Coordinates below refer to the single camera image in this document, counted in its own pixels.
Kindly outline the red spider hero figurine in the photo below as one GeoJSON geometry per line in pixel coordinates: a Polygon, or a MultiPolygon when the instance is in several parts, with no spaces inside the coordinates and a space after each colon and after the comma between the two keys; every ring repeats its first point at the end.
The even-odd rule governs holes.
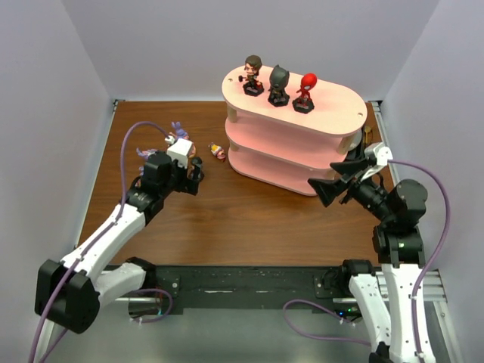
{"type": "Polygon", "coordinates": [[[297,91],[299,96],[292,103],[296,112],[307,114],[315,108],[310,91],[316,86],[317,81],[318,77],[314,73],[307,73],[301,78],[297,91]]]}

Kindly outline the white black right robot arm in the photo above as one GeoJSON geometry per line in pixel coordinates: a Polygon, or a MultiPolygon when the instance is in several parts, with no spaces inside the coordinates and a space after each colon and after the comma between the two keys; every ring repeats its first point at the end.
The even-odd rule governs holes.
{"type": "Polygon", "coordinates": [[[419,278],[426,260],[417,224],[426,212],[426,188],[404,179],[387,191],[372,180],[381,166],[367,160],[333,163],[332,168],[340,174],[337,180],[308,180],[321,202],[329,206],[338,196],[341,203],[355,200],[380,222],[373,245],[386,289],[368,260],[346,259],[338,274],[341,288],[358,303],[370,337],[369,360],[434,362],[419,278]]]}

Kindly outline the black bat-masked figurine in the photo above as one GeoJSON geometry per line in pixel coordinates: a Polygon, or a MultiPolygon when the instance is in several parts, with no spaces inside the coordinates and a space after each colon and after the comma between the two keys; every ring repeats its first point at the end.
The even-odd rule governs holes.
{"type": "Polygon", "coordinates": [[[286,87],[290,80],[290,72],[280,65],[276,65],[269,76],[268,102],[274,107],[287,106],[290,96],[286,93],[286,87]]]}

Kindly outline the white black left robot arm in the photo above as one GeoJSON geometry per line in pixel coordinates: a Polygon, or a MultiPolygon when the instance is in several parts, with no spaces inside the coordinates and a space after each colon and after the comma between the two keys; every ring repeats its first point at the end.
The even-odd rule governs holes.
{"type": "Polygon", "coordinates": [[[152,290],[153,264],[130,258],[105,272],[111,259],[144,229],[164,207],[173,192],[195,195],[203,180],[199,157],[175,157],[165,151],[152,153],[143,172],[127,190],[98,230],[61,261],[47,260],[38,271],[34,311],[37,315],[81,334],[102,308],[135,290],[152,290]]]}

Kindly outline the brown-haired hero figurine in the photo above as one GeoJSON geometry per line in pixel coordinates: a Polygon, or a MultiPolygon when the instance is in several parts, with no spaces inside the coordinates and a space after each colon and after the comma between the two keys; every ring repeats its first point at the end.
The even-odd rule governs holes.
{"type": "Polygon", "coordinates": [[[258,80],[259,71],[262,67],[260,56],[252,54],[248,56],[244,64],[245,76],[239,75],[238,81],[243,85],[246,95],[257,97],[264,92],[263,84],[258,80]]]}

